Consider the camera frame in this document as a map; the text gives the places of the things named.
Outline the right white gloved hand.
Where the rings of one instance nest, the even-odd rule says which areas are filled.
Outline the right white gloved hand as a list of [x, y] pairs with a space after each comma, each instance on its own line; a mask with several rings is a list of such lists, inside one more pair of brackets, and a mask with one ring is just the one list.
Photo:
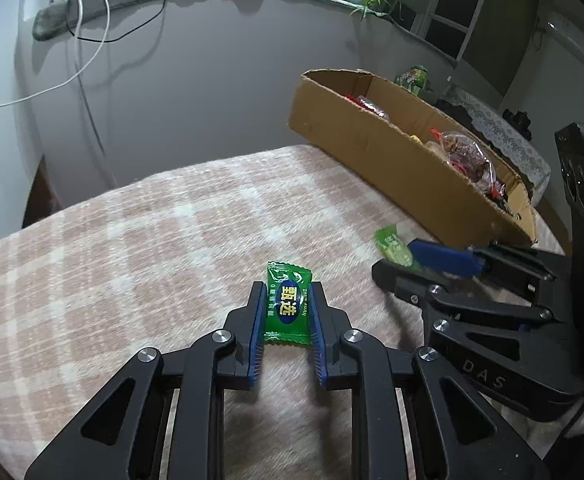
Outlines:
[[584, 434], [584, 399], [578, 400], [572, 408], [556, 420], [550, 422], [536, 422], [512, 408], [507, 408], [497, 401], [492, 402], [497, 412], [523, 437], [528, 437], [534, 428], [542, 431], [562, 430], [573, 422], [568, 436], [579, 436]]

